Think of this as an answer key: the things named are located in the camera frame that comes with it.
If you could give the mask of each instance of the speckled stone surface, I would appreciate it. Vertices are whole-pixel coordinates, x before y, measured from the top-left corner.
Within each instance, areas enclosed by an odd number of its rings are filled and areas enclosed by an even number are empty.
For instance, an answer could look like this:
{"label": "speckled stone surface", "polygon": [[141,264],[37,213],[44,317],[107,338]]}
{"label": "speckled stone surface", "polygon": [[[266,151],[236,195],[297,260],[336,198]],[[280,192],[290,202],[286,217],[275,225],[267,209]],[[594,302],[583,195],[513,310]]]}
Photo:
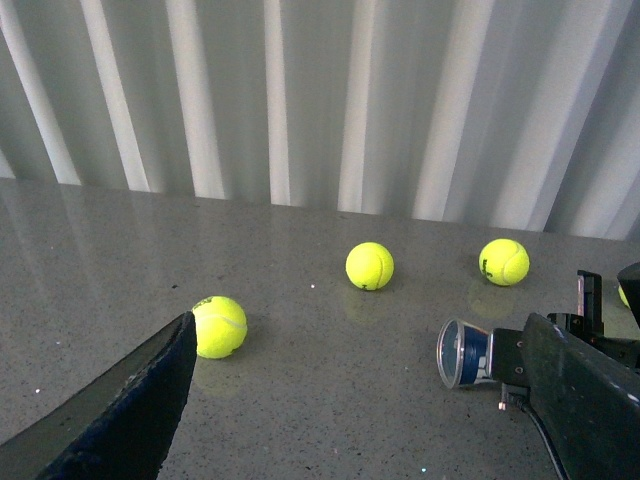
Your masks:
{"label": "speckled stone surface", "polygon": [[[489,240],[521,241],[529,276],[479,274]],[[363,292],[349,250],[396,272]],[[552,479],[530,420],[499,389],[447,390],[451,316],[522,328],[575,311],[576,271],[605,280],[606,333],[639,338],[615,292],[640,244],[371,215],[0,180],[0,442],[209,295],[240,302],[245,344],[198,359],[161,479]]]}

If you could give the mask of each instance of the yellow tennis ball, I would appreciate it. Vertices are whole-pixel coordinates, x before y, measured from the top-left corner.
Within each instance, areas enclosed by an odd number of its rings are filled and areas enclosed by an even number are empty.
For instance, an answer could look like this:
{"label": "yellow tennis ball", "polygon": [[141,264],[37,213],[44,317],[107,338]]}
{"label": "yellow tennis ball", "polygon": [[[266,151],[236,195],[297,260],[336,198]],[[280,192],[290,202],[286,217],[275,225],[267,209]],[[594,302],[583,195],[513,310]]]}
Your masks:
{"label": "yellow tennis ball", "polygon": [[480,271],[490,282],[506,287],[527,276],[529,255],[515,240],[499,238],[482,249],[479,264]]}
{"label": "yellow tennis ball", "polygon": [[622,303],[624,303],[624,305],[627,308],[631,308],[629,306],[629,300],[627,300],[627,296],[624,294],[624,290],[622,290],[622,286],[618,285],[618,295],[620,295],[620,300],[622,300]]}
{"label": "yellow tennis ball", "polygon": [[198,355],[224,358],[242,345],[247,336],[247,317],[234,300],[209,297],[193,307],[196,317]]}
{"label": "yellow tennis ball", "polygon": [[351,283],[363,290],[384,287],[393,275],[393,257],[375,242],[357,245],[349,252],[345,270]]}

